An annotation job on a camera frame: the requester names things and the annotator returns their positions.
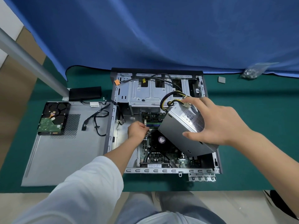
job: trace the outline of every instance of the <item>green mat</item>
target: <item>green mat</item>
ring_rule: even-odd
[[[112,83],[109,71],[74,66],[68,69],[69,81],[66,82],[48,58],[45,60],[44,67],[69,88],[102,86],[103,96],[111,97]],[[264,134],[289,156],[299,161],[297,152],[299,79],[261,75],[255,80],[245,80],[233,74],[224,75],[226,83],[220,84],[217,82],[218,76],[204,76],[209,97],[217,105],[234,107],[250,128]],[[36,82],[27,111],[0,171],[0,193],[53,190],[54,186],[21,187],[20,185],[44,104],[47,101],[59,100],[61,100],[60,95],[42,81]],[[228,146],[220,146],[219,151],[223,174],[217,175],[215,183],[188,182],[187,176],[183,175],[180,178],[177,174],[124,174],[124,191],[272,189],[269,182],[240,152]]]

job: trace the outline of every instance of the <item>sticker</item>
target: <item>sticker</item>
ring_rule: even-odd
[[[100,106],[99,102],[90,102],[89,105],[91,107],[99,107]]]
[[[147,168],[162,168],[162,164],[148,164]]]
[[[199,111],[189,108],[180,117],[195,132],[201,132],[204,129],[204,119]]]

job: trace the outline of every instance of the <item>power supply unit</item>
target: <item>power supply unit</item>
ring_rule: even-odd
[[[182,135],[185,131],[196,133],[203,129],[204,119],[200,112],[193,105],[187,108],[180,103],[170,109],[158,128],[187,157],[200,156],[217,150],[218,145],[192,141]]]

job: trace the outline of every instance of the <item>motherboard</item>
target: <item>motherboard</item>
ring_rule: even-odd
[[[198,157],[187,158],[159,130],[166,113],[142,112],[142,122],[149,131],[141,143],[140,167],[200,168]]]

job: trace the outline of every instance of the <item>left hand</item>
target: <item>left hand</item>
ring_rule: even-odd
[[[141,143],[150,128],[143,123],[136,121],[128,127],[128,139],[133,138]]]

